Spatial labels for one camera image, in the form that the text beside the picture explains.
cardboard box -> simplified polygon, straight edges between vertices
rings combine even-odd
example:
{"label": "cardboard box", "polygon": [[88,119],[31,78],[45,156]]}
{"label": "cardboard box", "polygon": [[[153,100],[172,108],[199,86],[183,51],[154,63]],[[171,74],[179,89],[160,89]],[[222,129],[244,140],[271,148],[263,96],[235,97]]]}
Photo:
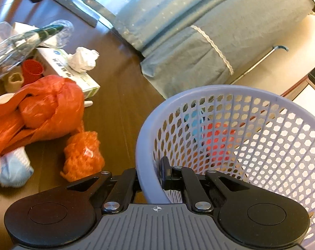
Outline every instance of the cardboard box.
{"label": "cardboard box", "polygon": [[36,48],[34,59],[44,67],[43,75],[59,75],[77,83],[85,99],[94,96],[100,86],[87,74],[79,73],[67,64],[67,53],[62,49]]}

orange mesh sponge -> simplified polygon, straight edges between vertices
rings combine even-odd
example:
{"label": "orange mesh sponge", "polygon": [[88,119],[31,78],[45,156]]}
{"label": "orange mesh sponge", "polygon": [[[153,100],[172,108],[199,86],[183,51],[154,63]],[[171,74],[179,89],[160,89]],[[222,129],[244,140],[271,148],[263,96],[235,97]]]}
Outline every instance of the orange mesh sponge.
{"label": "orange mesh sponge", "polygon": [[99,146],[97,132],[80,132],[71,136],[64,149],[66,161],[60,175],[72,182],[100,172],[105,162]]}

metal screw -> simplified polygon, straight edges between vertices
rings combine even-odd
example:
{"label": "metal screw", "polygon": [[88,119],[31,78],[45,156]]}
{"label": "metal screw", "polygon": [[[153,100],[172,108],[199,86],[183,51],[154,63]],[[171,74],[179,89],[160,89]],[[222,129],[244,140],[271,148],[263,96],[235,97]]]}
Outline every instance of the metal screw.
{"label": "metal screw", "polygon": [[117,210],[119,206],[120,206],[119,203],[114,202],[114,201],[104,203],[103,205],[105,211],[111,211],[111,212]]}
{"label": "metal screw", "polygon": [[211,208],[211,204],[205,201],[200,201],[195,204],[195,207],[199,210],[205,211]]}

wooden floor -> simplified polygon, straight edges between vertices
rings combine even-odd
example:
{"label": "wooden floor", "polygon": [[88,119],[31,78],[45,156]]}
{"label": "wooden floor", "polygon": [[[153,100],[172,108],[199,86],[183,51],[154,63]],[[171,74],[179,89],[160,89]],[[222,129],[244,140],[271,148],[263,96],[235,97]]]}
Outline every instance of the wooden floor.
{"label": "wooden floor", "polygon": [[[105,158],[104,170],[121,174],[135,166],[135,143],[141,125],[163,98],[142,76],[135,52],[102,24],[92,28],[53,0],[32,4],[28,0],[0,0],[0,22],[15,21],[43,26],[58,19],[73,23],[75,33],[64,48],[74,53],[78,46],[100,53],[90,75],[101,86],[92,97],[92,107],[85,109],[88,131],[97,131],[100,151]],[[4,88],[0,82],[0,95]],[[16,200],[40,191],[66,184],[59,175],[64,164],[66,137],[37,142],[26,147],[35,169],[27,184],[19,189],[0,187],[0,250],[12,247],[3,224],[6,209]]]}

gray ribbed plate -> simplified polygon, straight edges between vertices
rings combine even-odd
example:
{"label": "gray ribbed plate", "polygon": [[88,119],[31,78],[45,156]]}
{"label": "gray ribbed plate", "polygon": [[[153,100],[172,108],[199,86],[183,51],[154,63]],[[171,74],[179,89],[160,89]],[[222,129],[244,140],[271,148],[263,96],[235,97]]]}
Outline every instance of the gray ribbed plate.
{"label": "gray ribbed plate", "polygon": [[[23,250],[16,246],[13,250]],[[185,204],[130,204],[104,216],[85,238],[62,250],[246,250],[228,239],[210,216],[191,213]],[[301,250],[295,246],[290,250]]]}

